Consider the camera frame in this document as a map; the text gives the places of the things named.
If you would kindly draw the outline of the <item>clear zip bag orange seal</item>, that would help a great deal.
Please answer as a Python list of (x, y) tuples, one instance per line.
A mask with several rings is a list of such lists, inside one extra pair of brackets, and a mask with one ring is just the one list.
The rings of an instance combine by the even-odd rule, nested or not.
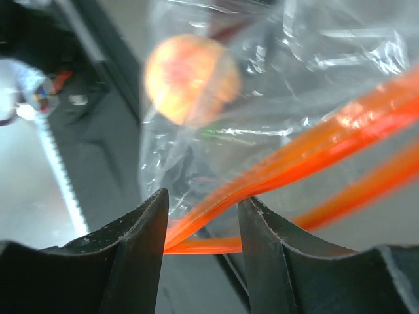
[[(307, 231), (418, 180), (417, 1), (153, 1), (139, 187), (170, 197), (165, 254), (238, 253), (234, 209), (271, 193)], [(242, 92), (177, 125), (143, 81), (162, 41), (226, 46)]]

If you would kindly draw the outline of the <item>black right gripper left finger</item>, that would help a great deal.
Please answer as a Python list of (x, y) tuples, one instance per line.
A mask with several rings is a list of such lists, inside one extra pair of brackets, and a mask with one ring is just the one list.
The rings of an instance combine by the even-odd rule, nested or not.
[(63, 247), (1, 242), (2, 313), (153, 313), (168, 191)]

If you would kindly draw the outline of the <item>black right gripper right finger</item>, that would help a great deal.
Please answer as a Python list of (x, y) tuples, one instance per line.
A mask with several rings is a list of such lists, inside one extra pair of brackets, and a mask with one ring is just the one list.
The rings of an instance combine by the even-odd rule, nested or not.
[(417, 313), (418, 247), (353, 251), (327, 242), (257, 198), (239, 206), (252, 313)]

